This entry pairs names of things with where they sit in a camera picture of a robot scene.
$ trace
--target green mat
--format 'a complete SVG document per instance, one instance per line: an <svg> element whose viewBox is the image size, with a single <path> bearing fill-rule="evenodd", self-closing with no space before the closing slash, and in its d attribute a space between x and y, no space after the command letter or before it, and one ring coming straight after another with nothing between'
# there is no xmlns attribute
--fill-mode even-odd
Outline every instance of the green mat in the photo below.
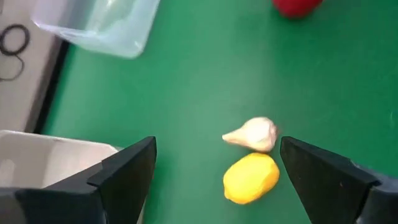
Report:
<svg viewBox="0 0 398 224"><path fill-rule="evenodd" d="M146 223L310 223L280 181L250 205L223 197L249 153L221 135L268 116L282 135L398 175L398 3L325 1L302 21L265 0L160 3L137 60L71 47L44 134L127 146L154 135Z"/></svg>

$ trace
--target black cable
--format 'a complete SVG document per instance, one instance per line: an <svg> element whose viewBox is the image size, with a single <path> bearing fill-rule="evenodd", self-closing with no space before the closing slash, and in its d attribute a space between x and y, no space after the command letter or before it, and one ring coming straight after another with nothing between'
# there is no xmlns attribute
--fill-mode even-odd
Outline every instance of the black cable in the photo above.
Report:
<svg viewBox="0 0 398 224"><path fill-rule="evenodd" d="M15 29L19 29L21 31L24 32L25 34L25 41L24 43L17 49L17 50L9 50L4 44L4 41L6 39L6 36L8 35L8 33L10 33L10 31L15 30ZM16 57L20 62L21 62L21 69L19 70L19 72L17 73L17 75L15 75L12 78L1 78L0 77L0 82L4 81L4 82L10 82L10 81L14 81L16 80L24 71L25 69L25 62L23 61L23 59L20 58L20 56L18 56L20 53L22 53L27 46L29 45L30 42L30 32L29 30L26 28L26 26L22 25L22 24L13 24L13 25L9 25L7 26L0 34L0 52L2 54L4 54L5 56L14 56Z"/></svg>

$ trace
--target red tomato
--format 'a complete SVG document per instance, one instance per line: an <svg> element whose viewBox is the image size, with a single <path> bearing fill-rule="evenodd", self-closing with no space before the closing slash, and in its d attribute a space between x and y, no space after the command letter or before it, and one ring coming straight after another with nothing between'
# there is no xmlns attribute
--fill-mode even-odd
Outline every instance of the red tomato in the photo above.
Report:
<svg viewBox="0 0 398 224"><path fill-rule="evenodd" d="M273 0L279 12L288 18L300 18L312 12L322 0Z"/></svg>

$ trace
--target clear plastic container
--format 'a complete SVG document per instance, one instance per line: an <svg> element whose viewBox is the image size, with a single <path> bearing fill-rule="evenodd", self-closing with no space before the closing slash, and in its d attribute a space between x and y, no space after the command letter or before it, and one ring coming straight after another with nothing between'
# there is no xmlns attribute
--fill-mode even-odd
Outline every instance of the clear plastic container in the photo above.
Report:
<svg viewBox="0 0 398 224"><path fill-rule="evenodd" d="M37 0L33 22L73 44L134 58L143 50L160 0Z"/></svg>

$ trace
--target yellow lemon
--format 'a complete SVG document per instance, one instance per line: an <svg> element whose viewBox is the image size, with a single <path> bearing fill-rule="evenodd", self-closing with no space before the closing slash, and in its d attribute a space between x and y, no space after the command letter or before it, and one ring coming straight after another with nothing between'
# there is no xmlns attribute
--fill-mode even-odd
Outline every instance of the yellow lemon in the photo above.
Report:
<svg viewBox="0 0 398 224"><path fill-rule="evenodd" d="M270 191L279 179L275 161L266 154L252 153L233 164L224 175L225 197L235 203L250 203Z"/></svg>

